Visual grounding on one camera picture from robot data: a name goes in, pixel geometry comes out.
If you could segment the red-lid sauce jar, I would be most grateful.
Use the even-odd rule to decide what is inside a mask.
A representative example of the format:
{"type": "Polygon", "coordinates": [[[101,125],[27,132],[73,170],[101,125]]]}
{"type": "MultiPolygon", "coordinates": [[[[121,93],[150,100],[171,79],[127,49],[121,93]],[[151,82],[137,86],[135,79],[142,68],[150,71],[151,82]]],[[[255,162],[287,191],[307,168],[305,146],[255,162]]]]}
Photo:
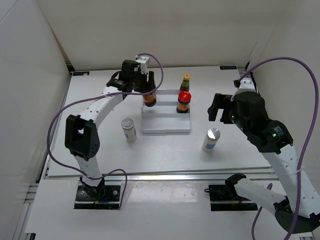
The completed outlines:
{"type": "Polygon", "coordinates": [[[153,107],[157,103],[156,92],[144,94],[142,98],[144,105],[147,107],[153,107]]]}
{"type": "Polygon", "coordinates": [[[189,104],[192,99],[192,95],[188,91],[181,91],[178,94],[178,104],[176,111],[178,113],[187,113],[189,111],[189,104]]]}

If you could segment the tall sauce bottle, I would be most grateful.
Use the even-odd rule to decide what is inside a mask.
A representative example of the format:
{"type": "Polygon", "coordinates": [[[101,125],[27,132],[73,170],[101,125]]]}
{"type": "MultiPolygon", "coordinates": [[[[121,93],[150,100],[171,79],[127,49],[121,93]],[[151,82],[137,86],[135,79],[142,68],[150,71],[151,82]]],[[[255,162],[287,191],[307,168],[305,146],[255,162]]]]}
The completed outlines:
{"type": "Polygon", "coordinates": [[[191,79],[191,76],[188,73],[186,73],[183,76],[183,80],[182,80],[180,88],[179,88],[180,92],[189,92],[189,90],[190,90],[190,79],[191,79]]]}

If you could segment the white shaker bottle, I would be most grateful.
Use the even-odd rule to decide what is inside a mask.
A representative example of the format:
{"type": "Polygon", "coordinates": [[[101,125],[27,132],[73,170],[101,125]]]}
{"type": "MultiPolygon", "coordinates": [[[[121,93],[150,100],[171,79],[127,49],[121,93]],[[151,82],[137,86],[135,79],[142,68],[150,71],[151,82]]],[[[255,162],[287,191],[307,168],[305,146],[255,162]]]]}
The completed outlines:
{"type": "Polygon", "coordinates": [[[137,140],[137,132],[134,121],[131,118],[124,118],[121,121],[121,127],[124,136],[128,142],[135,142],[137,140]]]}
{"type": "Polygon", "coordinates": [[[221,132],[217,128],[210,128],[205,135],[202,143],[202,150],[205,152],[212,152],[218,140],[221,137],[221,132]]]}

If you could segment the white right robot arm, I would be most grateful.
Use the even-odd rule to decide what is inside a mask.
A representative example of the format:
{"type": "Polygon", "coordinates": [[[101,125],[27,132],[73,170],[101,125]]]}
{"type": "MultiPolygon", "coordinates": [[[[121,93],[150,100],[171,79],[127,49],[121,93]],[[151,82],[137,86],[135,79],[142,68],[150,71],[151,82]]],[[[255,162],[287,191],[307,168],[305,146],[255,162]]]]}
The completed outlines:
{"type": "Polygon", "coordinates": [[[274,215],[276,221],[293,234],[312,232],[320,226],[320,196],[306,173],[298,171],[299,159],[286,126],[268,117],[265,100],[256,92],[242,92],[236,96],[217,93],[208,108],[208,119],[236,125],[268,161],[278,177],[285,194],[272,192],[235,173],[225,180],[224,193],[230,200],[240,197],[251,200],[274,215]]]}

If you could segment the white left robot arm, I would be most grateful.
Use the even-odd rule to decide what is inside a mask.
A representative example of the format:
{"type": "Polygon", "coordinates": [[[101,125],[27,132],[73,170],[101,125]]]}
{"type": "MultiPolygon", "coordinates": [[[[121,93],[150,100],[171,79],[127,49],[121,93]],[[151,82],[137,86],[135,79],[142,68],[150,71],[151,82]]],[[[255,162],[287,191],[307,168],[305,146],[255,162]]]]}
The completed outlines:
{"type": "Polygon", "coordinates": [[[64,144],[75,157],[82,171],[80,182],[93,200],[105,195],[105,180],[96,157],[100,148],[98,128],[111,110],[126,98],[126,93],[144,94],[155,89],[154,72],[147,70],[149,62],[146,55],[124,60],[121,70],[106,83],[102,98],[93,101],[77,116],[71,114],[66,119],[64,144]]]}

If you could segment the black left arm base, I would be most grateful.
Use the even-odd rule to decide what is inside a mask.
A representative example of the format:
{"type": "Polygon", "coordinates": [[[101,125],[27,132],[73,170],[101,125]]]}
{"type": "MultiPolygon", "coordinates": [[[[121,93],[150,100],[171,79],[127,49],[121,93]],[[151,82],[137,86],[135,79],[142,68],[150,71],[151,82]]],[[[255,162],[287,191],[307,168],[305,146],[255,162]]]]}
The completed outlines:
{"type": "Polygon", "coordinates": [[[76,210],[118,210],[121,198],[121,185],[106,183],[101,197],[87,194],[85,187],[78,184],[74,206],[76,210]]]}

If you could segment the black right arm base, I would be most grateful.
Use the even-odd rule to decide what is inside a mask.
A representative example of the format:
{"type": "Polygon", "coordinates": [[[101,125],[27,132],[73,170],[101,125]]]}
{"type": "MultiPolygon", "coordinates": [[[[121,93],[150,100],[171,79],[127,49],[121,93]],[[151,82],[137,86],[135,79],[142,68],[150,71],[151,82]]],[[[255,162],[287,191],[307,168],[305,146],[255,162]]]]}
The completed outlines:
{"type": "Polygon", "coordinates": [[[209,185],[204,189],[209,195],[210,210],[212,212],[240,212],[257,211],[258,206],[247,198],[231,197],[225,185],[209,185]]]}

